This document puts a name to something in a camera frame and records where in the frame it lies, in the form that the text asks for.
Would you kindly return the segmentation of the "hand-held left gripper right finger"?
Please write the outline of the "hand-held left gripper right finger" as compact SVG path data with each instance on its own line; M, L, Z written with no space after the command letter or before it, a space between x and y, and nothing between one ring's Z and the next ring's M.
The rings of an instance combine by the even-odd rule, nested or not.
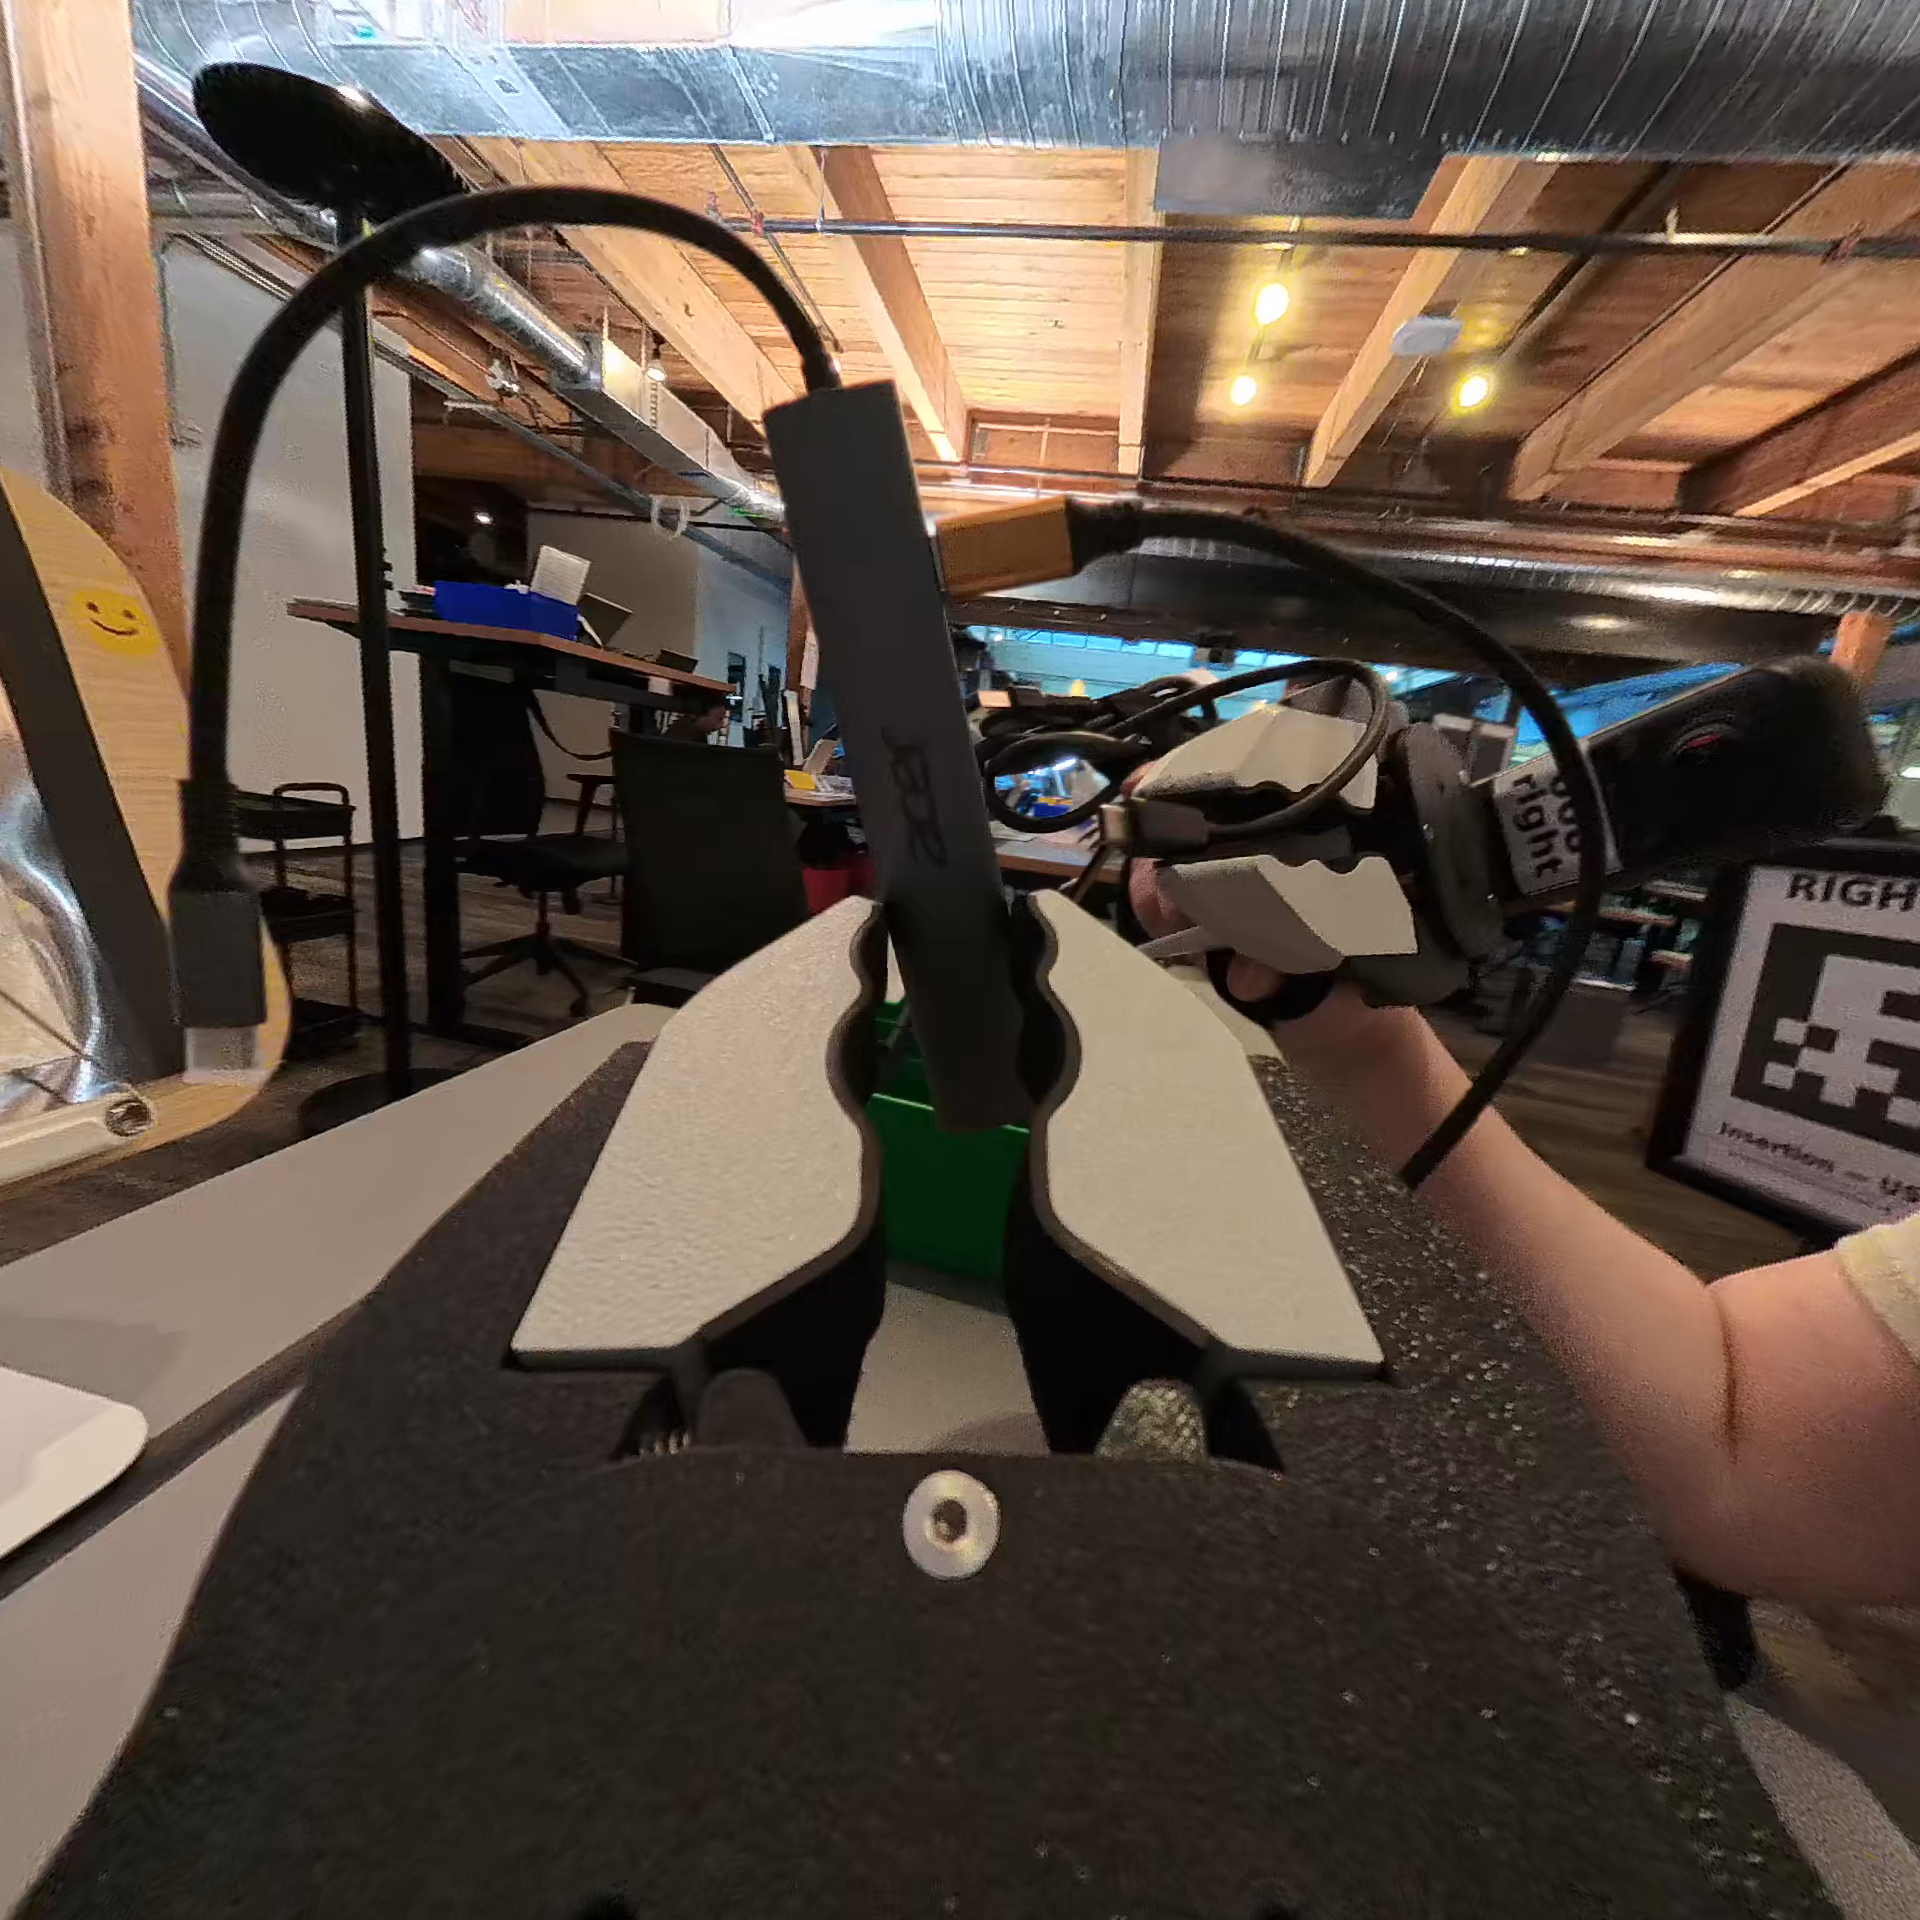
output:
M1064 1066L1037 1113L1034 1211L1205 1363L1375 1380L1385 1353L1231 1026L1062 892L1027 900Z

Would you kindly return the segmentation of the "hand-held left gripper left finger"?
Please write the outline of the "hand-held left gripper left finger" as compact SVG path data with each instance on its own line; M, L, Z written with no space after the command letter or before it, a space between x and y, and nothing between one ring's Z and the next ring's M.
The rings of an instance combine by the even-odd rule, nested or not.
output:
M886 983L849 898L719 975L650 1047L510 1339L529 1368L670 1368L853 1257L878 1147L853 1043Z

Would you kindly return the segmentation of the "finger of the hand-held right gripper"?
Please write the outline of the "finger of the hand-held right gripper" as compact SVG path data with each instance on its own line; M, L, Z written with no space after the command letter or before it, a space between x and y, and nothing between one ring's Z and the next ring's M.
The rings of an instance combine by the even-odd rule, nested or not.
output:
M1365 723L1297 705L1271 705L1198 733L1133 787L1139 804L1228 806L1258 813L1309 800L1365 743Z
M1231 953L1284 977L1319 977L1421 953L1413 903L1380 854L1345 871L1272 852L1169 863L1161 881L1187 926L1153 941L1157 960Z

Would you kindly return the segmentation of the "grey usb hub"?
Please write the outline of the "grey usb hub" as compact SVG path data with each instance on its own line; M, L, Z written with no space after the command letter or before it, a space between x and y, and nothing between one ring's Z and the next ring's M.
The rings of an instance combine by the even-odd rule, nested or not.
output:
M1011 912L896 391L818 391L765 428L932 1113L1023 1126Z

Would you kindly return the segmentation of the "person's right forearm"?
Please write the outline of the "person's right forearm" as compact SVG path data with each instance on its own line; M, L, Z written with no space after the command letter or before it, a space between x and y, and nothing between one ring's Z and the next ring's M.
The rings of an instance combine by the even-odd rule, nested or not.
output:
M1919 1358L1834 1248L1705 1283L1494 1113L1415 1195L1575 1387L1681 1573L1806 1614L1917 1610Z

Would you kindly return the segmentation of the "person's right hand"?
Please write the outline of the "person's right hand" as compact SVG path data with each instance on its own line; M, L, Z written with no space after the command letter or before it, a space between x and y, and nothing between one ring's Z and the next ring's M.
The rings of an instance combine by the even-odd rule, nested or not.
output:
M1239 953L1222 967L1227 1000L1380 1140L1436 1125L1469 1092L1469 1076L1421 1012L1375 1009L1352 987L1335 985L1312 1011L1284 1016L1281 999L1292 989L1284 975Z

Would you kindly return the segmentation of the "green plastic bin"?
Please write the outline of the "green plastic bin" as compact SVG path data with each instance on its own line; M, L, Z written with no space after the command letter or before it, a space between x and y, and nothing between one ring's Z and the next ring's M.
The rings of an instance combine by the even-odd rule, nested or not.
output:
M881 1153L888 1255L973 1292L1003 1294L1007 1235L1030 1135L1017 1123L973 1133L940 1125L900 999L877 1011L877 1082L866 1117Z

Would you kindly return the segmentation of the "framed tag sign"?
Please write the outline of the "framed tag sign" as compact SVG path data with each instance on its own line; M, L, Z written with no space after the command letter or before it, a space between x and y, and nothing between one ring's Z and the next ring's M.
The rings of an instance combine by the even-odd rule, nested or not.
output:
M1645 1164L1806 1238L1917 1213L1914 836L1715 876Z

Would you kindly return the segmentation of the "black rolling cart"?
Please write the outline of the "black rolling cart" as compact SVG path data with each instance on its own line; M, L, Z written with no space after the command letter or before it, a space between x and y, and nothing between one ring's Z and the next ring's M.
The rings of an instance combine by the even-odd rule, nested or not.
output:
M287 1061L304 1062L339 1052L360 1039L367 1011L360 985L356 892L356 809L337 780L281 783L268 792L238 790L237 824L242 842L270 851L273 881L260 891L260 915L278 951L293 997ZM290 854L322 849L341 858L332 891L315 891L290 878ZM344 1000L300 995L294 980L297 949L339 945L344 959Z

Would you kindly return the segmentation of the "pale shirt sleeve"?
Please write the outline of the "pale shirt sleeve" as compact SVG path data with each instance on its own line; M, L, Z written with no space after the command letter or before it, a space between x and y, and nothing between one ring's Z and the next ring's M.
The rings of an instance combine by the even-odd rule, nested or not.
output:
M1834 1259L1853 1292L1904 1353L1919 1360L1919 1213L1878 1222L1836 1242Z

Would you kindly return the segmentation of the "wooden standing desk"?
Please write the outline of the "wooden standing desk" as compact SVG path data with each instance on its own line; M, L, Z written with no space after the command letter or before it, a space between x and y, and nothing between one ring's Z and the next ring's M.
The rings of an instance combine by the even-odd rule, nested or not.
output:
M725 705L733 688L661 660L522 630L390 614L390 649L417 656L422 792L425 1032L477 1041L467 1023L461 883L455 820L452 679L456 673L652 714L698 714Z

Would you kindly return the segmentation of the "blue plastic bin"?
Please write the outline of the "blue plastic bin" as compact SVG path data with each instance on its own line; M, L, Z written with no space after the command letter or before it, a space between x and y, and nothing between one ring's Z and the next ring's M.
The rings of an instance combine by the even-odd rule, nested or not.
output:
M581 638L578 602L518 584L435 582L435 618L452 627L534 635L567 645Z

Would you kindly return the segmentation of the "black floor lamp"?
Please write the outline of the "black floor lamp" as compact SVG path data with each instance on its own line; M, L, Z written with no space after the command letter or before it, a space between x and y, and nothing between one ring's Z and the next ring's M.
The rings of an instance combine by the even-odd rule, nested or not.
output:
M414 208L461 195L432 145L359 89L262 63L224 61L194 79L194 108L228 160L289 203L331 217L337 252ZM325 1087L300 1105L315 1139L417 1092L406 965L406 903L392 693L392 576L373 380L370 298L341 314L356 652L381 993L382 1069Z

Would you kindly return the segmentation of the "wooden board with smiley sticker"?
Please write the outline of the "wooden board with smiley sticker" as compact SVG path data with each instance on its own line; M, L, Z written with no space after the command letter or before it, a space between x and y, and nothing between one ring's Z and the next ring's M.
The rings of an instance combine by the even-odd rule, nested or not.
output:
M3 680L3 737L11 718L131 1045L127 1076L157 1110L142 1140L16 1187L33 1188L235 1117L282 1062L293 997L266 935L255 1069L210 1081L183 1071L166 905L188 749L180 673L127 564L14 468L3 476Z

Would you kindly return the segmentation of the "silver air duct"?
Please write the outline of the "silver air duct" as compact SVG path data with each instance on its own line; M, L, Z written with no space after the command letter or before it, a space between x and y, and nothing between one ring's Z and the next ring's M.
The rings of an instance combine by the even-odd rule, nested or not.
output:
M420 133L721 146L1405 156L1917 154L1914 2L140 2L188 81L258 63Z

